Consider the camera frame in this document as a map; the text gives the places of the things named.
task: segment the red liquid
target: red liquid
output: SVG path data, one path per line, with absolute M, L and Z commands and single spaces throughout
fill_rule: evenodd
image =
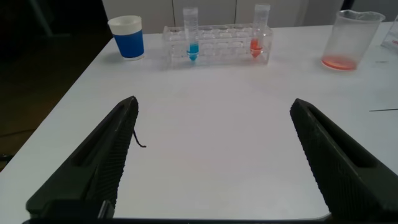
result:
M 262 46 L 259 47 L 258 45 L 259 45 L 259 41 L 257 39 L 255 39 L 255 38 L 251 39 L 250 52 L 254 58 L 256 58 L 258 55 L 260 55 L 262 52 Z
M 356 70 L 356 62 L 348 57 L 327 55 L 322 58 L 322 63 L 327 67 L 338 70 Z

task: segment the red liquid in beaker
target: red liquid in beaker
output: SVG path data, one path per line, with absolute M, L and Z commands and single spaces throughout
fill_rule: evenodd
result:
M 327 67 L 338 70 L 356 70 L 356 62 L 348 57 L 327 55 L 322 58 L 322 63 Z

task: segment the blue liquid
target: blue liquid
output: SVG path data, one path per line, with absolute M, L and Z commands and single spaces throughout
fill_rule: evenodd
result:
M 199 54 L 199 45 L 198 44 L 190 44 L 187 54 L 192 61 L 196 60 L 198 57 L 198 54 Z

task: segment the test tube rack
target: test tube rack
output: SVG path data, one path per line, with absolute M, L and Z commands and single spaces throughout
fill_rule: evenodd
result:
M 272 30 L 264 29 L 263 51 L 251 55 L 252 24 L 199 26 L 199 56 L 192 62 L 187 55 L 184 27 L 164 27 L 163 41 L 168 68 L 200 65 L 267 65 L 272 44 Z

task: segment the test tube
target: test tube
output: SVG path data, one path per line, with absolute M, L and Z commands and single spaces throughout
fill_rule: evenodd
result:
M 256 4 L 254 7 L 252 39 L 250 42 L 250 53 L 254 58 L 262 53 L 264 31 L 268 22 L 270 8 L 269 4 Z
M 187 55 L 192 61 L 195 61 L 199 54 L 198 8 L 185 7 L 182 12 L 184 17 L 185 38 L 188 42 Z

